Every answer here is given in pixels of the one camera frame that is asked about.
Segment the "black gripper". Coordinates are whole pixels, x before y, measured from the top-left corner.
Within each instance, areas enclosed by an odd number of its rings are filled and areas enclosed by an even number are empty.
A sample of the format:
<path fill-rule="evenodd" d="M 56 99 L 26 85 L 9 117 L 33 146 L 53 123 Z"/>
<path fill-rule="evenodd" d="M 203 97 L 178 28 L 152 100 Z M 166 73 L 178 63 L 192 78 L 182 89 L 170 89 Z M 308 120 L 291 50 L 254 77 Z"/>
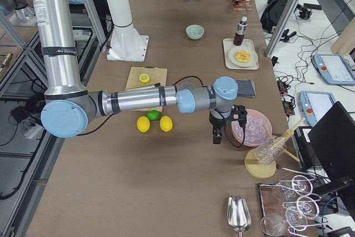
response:
<path fill-rule="evenodd" d="M 246 130 L 247 111 L 243 105 L 233 105 L 229 112 L 220 112 L 214 109 L 209 114 L 209 122 L 212 124 L 213 144 L 221 144 L 222 127 L 226 126 L 227 122 L 238 121 L 243 133 Z"/>

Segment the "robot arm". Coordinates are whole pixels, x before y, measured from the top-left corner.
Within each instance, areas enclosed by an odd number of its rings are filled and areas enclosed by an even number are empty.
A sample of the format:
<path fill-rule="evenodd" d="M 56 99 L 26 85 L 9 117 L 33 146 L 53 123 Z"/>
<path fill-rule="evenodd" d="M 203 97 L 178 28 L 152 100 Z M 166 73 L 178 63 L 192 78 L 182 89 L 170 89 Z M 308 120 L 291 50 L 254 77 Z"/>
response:
<path fill-rule="evenodd" d="M 220 77 L 213 85 L 203 87 L 173 85 L 89 92 L 80 80 L 69 0 L 33 0 L 33 5 L 48 79 L 40 119 L 56 137 L 74 137 L 96 118 L 168 105 L 177 106 L 181 113 L 209 110 L 215 144 L 221 142 L 228 122 L 246 126 L 247 112 L 234 103 L 238 85 L 230 77 Z"/>

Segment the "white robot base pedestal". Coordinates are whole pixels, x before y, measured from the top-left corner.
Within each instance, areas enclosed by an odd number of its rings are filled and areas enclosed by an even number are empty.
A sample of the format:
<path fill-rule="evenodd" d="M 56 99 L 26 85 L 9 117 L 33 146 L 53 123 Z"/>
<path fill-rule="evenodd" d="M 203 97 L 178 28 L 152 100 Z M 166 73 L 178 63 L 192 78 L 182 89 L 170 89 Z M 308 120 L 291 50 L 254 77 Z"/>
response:
<path fill-rule="evenodd" d="M 114 26 L 107 58 L 143 62 L 149 37 L 140 35 L 135 29 L 129 0 L 107 0 L 107 3 Z"/>

